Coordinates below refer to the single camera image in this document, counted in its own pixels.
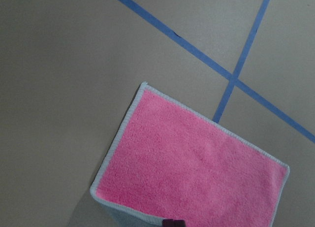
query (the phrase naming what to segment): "rectangular pink fabric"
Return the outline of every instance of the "rectangular pink fabric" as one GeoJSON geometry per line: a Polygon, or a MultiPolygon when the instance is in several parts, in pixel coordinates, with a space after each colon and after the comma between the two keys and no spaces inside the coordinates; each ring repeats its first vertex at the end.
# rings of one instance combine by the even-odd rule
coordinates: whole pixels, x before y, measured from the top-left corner
{"type": "Polygon", "coordinates": [[[96,196],[187,227],[269,227],[289,168],[145,85],[96,196]]]}

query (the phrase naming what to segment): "gray floor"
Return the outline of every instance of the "gray floor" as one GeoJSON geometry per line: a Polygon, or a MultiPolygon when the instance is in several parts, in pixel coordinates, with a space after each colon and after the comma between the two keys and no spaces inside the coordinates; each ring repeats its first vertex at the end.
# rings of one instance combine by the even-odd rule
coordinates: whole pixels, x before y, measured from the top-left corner
{"type": "MultiPolygon", "coordinates": [[[[233,71],[262,0],[135,0],[233,71]]],[[[117,0],[0,0],[0,222],[115,226],[88,188],[142,81],[212,118],[227,81],[117,0]]],[[[315,133],[315,0],[271,0],[240,79],[315,133]]],[[[315,144],[234,89],[220,124],[290,165],[274,227],[315,226],[315,144]]]]}

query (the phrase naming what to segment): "pink cloth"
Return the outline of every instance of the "pink cloth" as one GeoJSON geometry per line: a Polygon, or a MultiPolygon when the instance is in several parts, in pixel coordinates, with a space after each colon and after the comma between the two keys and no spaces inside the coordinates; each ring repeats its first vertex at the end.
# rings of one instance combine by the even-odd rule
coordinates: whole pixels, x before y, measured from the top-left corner
{"type": "Polygon", "coordinates": [[[187,227],[268,227],[288,167],[145,89],[96,195],[187,227]]]}

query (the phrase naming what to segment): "towel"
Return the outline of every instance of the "towel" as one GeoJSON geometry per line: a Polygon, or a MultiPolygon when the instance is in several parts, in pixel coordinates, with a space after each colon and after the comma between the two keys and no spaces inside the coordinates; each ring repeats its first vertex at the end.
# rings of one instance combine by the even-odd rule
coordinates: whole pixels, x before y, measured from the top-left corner
{"type": "Polygon", "coordinates": [[[270,227],[289,167],[142,83],[91,186],[121,226],[270,227]]]}

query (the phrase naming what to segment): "blue tape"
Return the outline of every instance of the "blue tape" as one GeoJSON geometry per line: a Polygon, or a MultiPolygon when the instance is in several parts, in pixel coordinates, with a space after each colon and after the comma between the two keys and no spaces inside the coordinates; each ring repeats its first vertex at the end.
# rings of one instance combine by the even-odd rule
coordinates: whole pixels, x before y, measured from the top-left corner
{"type": "Polygon", "coordinates": [[[150,14],[148,11],[146,11],[144,8],[139,6],[136,2],[133,0],[119,0],[121,3],[123,3],[125,6],[130,8],[132,11],[137,13],[139,16],[141,16],[144,20],[149,22],[151,25],[156,27],[158,30],[160,30],[162,33],[164,33],[166,36],[168,36],[170,39],[175,41],[177,44],[179,44],[181,47],[186,49],[188,52],[196,56],[198,59],[200,59],[203,63],[205,63],[207,66],[211,67],[214,71],[219,73],[222,77],[226,78],[227,80],[230,79],[231,73],[227,71],[225,68],[223,68],[221,65],[216,63],[214,60],[212,60],[210,57],[205,55],[203,52],[201,52],[199,49],[197,49],[195,46],[191,45],[188,41],[186,41],[184,38],[177,35],[173,30],[171,30],[167,25],[162,23],[159,19],[154,17],[152,14],[150,14]]]}
{"type": "Polygon", "coordinates": [[[261,95],[259,95],[257,92],[255,92],[253,89],[251,89],[249,86],[244,84],[240,80],[236,80],[235,86],[241,89],[244,93],[249,95],[251,98],[259,102],[261,105],[266,107],[268,110],[270,110],[272,113],[277,115],[280,119],[285,121],[287,124],[292,126],[294,129],[299,131],[301,134],[303,134],[305,137],[307,137],[310,141],[315,143],[315,135],[311,134],[307,129],[305,129],[303,126],[301,126],[299,123],[294,121],[292,118],[290,118],[288,115],[286,115],[284,112],[279,110],[276,106],[274,106],[272,103],[267,101],[265,98],[263,98],[261,95]]]}
{"type": "Polygon", "coordinates": [[[252,25],[252,29],[250,31],[250,34],[247,37],[247,40],[246,40],[246,43],[243,47],[242,53],[238,59],[238,62],[235,66],[235,69],[233,71],[233,75],[231,77],[231,80],[229,81],[229,83],[228,83],[228,85],[224,91],[224,94],[221,98],[221,101],[217,107],[217,110],[213,116],[213,121],[216,123],[218,123],[220,121],[222,113],[223,113],[223,111],[227,105],[227,102],[228,102],[228,100],[229,100],[229,98],[233,92],[234,85],[235,85],[235,79],[237,79],[240,76],[240,73],[241,73],[242,68],[244,66],[244,63],[245,63],[245,60],[246,60],[246,58],[250,52],[252,43],[254,42],[255,36],[257,34],[257,30],[260,26],[260,23],[262,21],[262,18],[264,16],[265,12],[266,12],[269,1],[270,0],[263,0],[262,1],[260,9],[259,9],[259,11],[256,15],[256,18],[255,18],[255,21],[252,25]]]}

